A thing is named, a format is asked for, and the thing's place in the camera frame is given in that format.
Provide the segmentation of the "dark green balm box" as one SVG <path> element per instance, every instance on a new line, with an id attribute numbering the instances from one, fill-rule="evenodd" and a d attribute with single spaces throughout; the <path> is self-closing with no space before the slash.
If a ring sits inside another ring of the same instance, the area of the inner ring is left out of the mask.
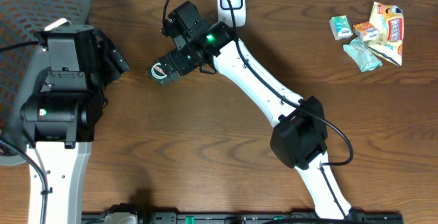
<path id="1" fill-rule="evenodd" d="M 170 81 L 170 77 L 165 73 L 160 61 L 156 61 L 147 73 L 152 80 L 162 86 L 165 86 Z"/>

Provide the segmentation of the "small teal snack box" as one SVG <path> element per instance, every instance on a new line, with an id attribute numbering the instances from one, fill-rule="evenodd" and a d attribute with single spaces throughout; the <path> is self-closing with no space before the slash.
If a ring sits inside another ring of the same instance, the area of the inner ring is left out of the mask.
<path id="1" fill-rule="evenodd" d="M 332 17 L 329 25 L 336 40 L 346 39 L 353 35 L 346 15 Z"/>

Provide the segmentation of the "teal snack pack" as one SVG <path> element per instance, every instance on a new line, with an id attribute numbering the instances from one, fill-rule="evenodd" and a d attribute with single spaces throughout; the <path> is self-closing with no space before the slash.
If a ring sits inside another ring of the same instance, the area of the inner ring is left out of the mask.
<path id="1" fill-rule="evenodd" d="M 343 45 L 343 50 L 355 61 L 361 72 L 373 71 L 383 65 L 360 38 Z"/>

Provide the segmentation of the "small orange snack box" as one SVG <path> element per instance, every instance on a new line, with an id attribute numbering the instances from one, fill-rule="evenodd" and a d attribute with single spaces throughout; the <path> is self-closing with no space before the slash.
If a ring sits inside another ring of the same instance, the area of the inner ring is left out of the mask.
<path id="1" fill-rule="evenodd" d="M 380 35 L 380 31 L 369 21 L 353 25 L 353 31 L 363 42 L 374 40 Z"/>

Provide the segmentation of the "yellow snack chip bag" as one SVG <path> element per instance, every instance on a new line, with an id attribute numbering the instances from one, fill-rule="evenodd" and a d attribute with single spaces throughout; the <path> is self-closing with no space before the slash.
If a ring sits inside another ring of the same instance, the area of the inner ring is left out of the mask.
<path id="1" fill-rule="evenodd" d="M 374 2 L 369 22 L 377 28 L 377 38 L 366 43 L 372 53 L 402 66 L 402 46 L 404 38 L 404 14 L 396 5 Z"/>

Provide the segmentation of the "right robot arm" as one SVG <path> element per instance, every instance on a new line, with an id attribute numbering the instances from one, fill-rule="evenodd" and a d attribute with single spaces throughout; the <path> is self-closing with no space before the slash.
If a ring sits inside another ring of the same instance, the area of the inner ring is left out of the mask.
<path id="1" fill-rule="evenodd" d="M 270 147 L 285 166 L 295 169 L 311 194 L 316 214 L 344 220 L 351 205 L 331 171 L 326 146 L 330 123 L 322 104 L 303 99 L 271 75 L 237 37 L 234 27 L 210 24 L 186 1 L 164 20 L 162 33 L 176 48 L 159 59 L 166 77 L 175 81 L 209 64 L 236 84 L 263 112 L 273 128 Z"/>

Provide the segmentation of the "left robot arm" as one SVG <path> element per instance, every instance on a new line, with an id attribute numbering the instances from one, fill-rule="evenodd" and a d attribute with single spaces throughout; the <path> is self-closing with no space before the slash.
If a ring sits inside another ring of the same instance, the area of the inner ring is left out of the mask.
<path id="1" fill-rule="evenodd" d="M 98 28 L 59 18 L 34 36 L 40 45 L 18 106 L 31 173 L 30 223 L 80 223 L 83 183 L 104 89 L 129 70 Z"/>

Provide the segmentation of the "white barcode scanner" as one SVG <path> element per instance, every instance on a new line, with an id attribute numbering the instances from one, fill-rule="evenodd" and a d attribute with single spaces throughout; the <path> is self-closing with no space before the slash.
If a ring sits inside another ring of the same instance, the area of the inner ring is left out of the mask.
<path id="1" fill-rule="evenodd" d="M 243 27 L 246 23 L 246 0 L 230 0 L 237 27 Z M 231 12 L 227 0 L 217 0 L 218 20 L 232 26 Z"/>

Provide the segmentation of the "dark grey plastic basket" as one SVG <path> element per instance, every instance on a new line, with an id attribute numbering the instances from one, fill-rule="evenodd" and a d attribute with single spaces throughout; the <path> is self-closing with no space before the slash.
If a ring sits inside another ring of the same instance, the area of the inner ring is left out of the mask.
<path id="1" fill-rule="evenodd" d="M 86 24 L 91 0 L 1 0 L 1 47 L 31 42 L 59 18 Z M 1 139 L 25 150 L 19 118 L 18 95 L 35 47 L 24 46 L 1 53 Z"/>

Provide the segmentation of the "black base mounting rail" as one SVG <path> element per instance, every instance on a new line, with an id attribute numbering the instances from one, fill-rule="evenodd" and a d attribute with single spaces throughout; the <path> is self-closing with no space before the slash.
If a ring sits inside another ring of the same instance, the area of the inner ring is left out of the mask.
<path id="1" fill-rule="evenodd" d="M 286 214 L 177 214 L 174 212 L 152 212 L 149 214 L 141 213 L 136 216 L 136 223 L 156 223 L 156 224 L 186 224 L 186 223 L 266 223 L 278 219 L 317 219 L 316 213 L 312 212 L 292 212 Z M 359 223 L 378 223 L 378 224 L 403 224 L 404 219 L 401 214 L 370 214 L 370 213 L 350 213 L 349 221 Z"/>

